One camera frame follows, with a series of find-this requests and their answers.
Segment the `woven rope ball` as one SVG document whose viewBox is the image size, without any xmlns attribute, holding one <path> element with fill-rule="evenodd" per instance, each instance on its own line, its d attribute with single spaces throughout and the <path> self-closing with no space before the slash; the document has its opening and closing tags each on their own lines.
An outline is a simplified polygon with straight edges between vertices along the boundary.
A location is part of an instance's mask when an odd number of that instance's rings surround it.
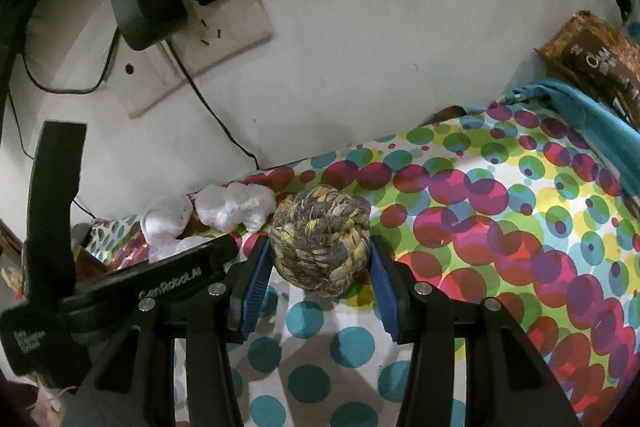
<svg viewBox="0 0 640 427">
<path fill-rule="evenodd" d="M 269 231 L 274 267 L 307 293 L 343 295 L 370 260 L 370 212 L 365 199 L 326 184 L 285 197 Z"/>
</svg>

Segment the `clear plastic bag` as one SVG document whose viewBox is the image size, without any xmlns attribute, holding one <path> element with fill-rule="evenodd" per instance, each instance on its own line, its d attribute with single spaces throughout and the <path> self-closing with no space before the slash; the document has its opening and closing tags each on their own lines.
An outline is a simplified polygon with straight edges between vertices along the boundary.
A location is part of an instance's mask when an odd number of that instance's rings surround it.
<svg viewBox="0 0 640 427">
<path fill-rule="evenodd" d="M 175 247 L 193 212 L 191 199 L 184 194 L 160 196 L 149 205 L 140 227 L 152 251 Z"/>
</svg>

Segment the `polka dot bed sheet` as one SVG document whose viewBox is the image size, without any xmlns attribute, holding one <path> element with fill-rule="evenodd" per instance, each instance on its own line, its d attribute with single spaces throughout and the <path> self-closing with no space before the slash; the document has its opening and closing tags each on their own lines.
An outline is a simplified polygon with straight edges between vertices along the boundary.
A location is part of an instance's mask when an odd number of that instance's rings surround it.
<svg viewBox="0 0 640 427">
<path fill-rule="evenodd" d="M 638 372 L 638 205 L 549 109 L 494 106 L 250 182 L 367 199 L 373 233 L 418 280 L 508 308 L 582 425 L 601 425 Z M 336 300 L 271 277 L 256 331 L 229 349 L 249 426 L 394 425 L 410 353 L 384 331 L 367 277 Z"/>
</svg>

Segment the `blue cloth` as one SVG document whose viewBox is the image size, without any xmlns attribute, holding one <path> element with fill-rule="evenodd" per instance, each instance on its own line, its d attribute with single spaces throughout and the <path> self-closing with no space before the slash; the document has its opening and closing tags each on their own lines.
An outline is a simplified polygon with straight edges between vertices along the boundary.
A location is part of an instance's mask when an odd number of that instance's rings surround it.
<svg viewBox="0 0 640 427">
<path fill-rule="evenodd" d="M 629 195 L 639 195 L 639 133 L 602 105 L 570 84 L 542 78 L 503 92 L 504 101 L 548 98 L 559 114 L 590 144 L 597 147 L 620 175 L 620 184 Z"/>
</svg>

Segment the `brown snack packet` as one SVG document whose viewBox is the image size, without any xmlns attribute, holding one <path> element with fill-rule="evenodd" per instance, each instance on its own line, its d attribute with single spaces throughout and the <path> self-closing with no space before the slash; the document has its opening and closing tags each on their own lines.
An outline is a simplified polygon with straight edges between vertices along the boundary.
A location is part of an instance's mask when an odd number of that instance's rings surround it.
<svg viewBox="0 0 640 427">
<path fill-rule="evenodd" d="M 639 46 L 589 11 L 575 13 L 536 49 L 548 73 L 639 129 Z"/>
</svg>

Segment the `white wall socket plate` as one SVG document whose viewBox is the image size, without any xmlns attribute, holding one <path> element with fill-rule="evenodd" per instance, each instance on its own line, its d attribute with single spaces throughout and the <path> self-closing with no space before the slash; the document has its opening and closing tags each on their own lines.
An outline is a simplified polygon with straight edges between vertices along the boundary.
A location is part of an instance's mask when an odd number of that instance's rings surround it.
<svg viewBox="0 0 640 427">
<path fill-rule="evenodd" d="M 192 77 L 270 40 L 274 29 L 262 0 L 216 0 L 186 5 L 186 26 L 170 37 Z M 166 43 L 135 51 L 120 40 L 107 86 L 129 118 L 142 116 L 186 83 Z"/>
</svg>

